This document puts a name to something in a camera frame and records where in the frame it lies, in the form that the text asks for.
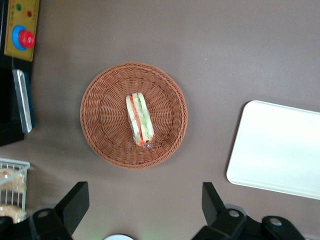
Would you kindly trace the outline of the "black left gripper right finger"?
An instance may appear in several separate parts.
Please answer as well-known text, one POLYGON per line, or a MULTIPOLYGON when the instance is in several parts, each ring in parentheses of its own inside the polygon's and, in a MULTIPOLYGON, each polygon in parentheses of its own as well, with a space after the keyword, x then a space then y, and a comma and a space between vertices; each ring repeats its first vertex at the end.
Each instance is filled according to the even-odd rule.
POLYGON ((247 217, 236 208, 227 208, 211 182, 202 184, 202 211, 207 222, 193 240, 237 240, 247 217))

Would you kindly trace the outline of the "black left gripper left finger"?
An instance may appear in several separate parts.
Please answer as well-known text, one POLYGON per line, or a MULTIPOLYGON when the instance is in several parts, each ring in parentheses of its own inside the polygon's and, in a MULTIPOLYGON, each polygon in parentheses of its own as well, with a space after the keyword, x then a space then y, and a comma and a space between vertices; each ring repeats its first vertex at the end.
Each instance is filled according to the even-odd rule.
POLYGON ((29 218, 33 240, 71 240, 90 206, 89 185, 78 182, 53 208, 43 208, 29 218))

